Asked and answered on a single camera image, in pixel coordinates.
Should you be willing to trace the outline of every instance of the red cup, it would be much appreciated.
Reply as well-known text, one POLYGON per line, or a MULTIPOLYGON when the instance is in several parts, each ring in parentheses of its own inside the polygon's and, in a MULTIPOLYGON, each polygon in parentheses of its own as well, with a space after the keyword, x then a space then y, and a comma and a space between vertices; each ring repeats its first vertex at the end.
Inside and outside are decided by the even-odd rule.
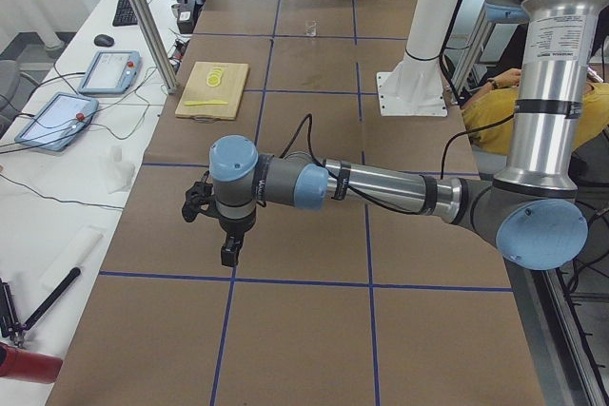
POLYGON ((0 342, 0 377, 51 384, 57 379, 63 360, 24 351, 0 342))

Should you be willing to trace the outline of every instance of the tablet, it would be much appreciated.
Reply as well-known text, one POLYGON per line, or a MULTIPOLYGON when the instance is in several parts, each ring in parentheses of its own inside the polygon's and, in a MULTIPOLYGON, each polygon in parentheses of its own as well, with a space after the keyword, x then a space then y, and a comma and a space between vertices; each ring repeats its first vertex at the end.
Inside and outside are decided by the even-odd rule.
POLYGON ((90 97, 57 92, 29 120, 15 137, 15 142, 61 151, 89 125, 98 106, 97 100, 90 97))
POLYGON ((140 67, 137 51, 97 51, 78 92, 88 95, 116 95, 133 84, 140 67))

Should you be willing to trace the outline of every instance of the black mouse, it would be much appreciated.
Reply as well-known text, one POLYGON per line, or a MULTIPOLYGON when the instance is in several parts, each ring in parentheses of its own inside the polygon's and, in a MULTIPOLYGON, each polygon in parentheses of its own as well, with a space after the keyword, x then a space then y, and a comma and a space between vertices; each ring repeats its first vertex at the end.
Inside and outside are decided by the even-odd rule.
POLYGON ((93 43, 98 47, 106 47, 109 48, 114 45, 114 39, 109 35, 105 35, 104 33, 100 33, 95 37, 93 43))

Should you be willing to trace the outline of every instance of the brown table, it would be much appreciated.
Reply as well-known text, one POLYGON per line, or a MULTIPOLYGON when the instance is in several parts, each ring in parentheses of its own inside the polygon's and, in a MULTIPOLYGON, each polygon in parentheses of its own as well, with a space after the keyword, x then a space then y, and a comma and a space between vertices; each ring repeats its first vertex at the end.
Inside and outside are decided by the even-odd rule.
MULTIPOLYGON (((217 222, 181 218, 215 140, 279 153, 307 112, 319 157, 438 175, 458 109, 382 118, 375 93, 415 3, 207 0, 178 80, 196 61, 249 63, 238 118, 176 119, 167 98, 48 405, 543 404, 501 256, 473 234, 355 202, 270 204, 231 270, 217 222)), ((446 169, 477 176, 463 137, 446 169)))

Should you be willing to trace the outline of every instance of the white table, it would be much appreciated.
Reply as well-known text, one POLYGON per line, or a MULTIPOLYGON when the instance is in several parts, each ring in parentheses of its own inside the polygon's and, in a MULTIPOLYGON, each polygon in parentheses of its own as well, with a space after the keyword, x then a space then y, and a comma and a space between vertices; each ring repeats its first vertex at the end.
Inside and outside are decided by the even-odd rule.
MULTIPOLYGON (((111 25, 116 1, 100 1, 57 61, 56 67, 61 73, 85 71, 95 52, 100 49, 133 49, 140 52, 142 67, 135 87, 144 80, 147 69, 150 74, 155 68, 138 26, 115 28, 111 25), (93 38, 99 33, 112 36, 115 45, 112 48, 94 46, 93 38)), ((175 0, 148 2, 165 48, 169 51, 177 31, 170 9, 175 0)), ((54 76, 57 76, 57 73, 52 70, 47 79, 54 76)), ((70 79, 70 82, 77 87, 79 78, 70 79)), ((58 91, 71 92, 62 80, 42 86, 25 106, 24 112, 36 113, 58 91)), ((105 109, 97 113, 93 122, 109 127, 119 136, 129 134, 140 121, 144 111, 147 111, 144 121, 127 140, 119 141, 104 128, 90 126, 60 154, 42 153, 36 149, 1 154, 0 165, 4 167, 2 173, 44 195, 62 200, 124 206, 128 191, 108 193, 106 175, 100 163, 108 156, 112 146, 120 146, 123 159, 134 163, 137 173, 165 102, 166 93, 159 73, 154 71, 138 90, 138 94, 146 100, 133 94, 120 102, 118 97, 99 98, 101 107, 105 109)), ((26 122, 27 120, 22 118, 15 120, 0 141, 0 151, 20 147, 6 145, 12 143, 26 122)), ((36 326, 27 332, 28 350, 62 358, 68 350, 121 212, 44 200, 23 187, 0 179, 0 214, 0 277, 10 284, 15 307, 22 321, 49 294, 39 279, 79 229, 93 226, 104 234, 104 238, 81 265, 81 276, 36 326)), ((38 406, 46 402, 51 387, 52 384, 42 385, 0 378, 0 397, 5 404, 38 406)))

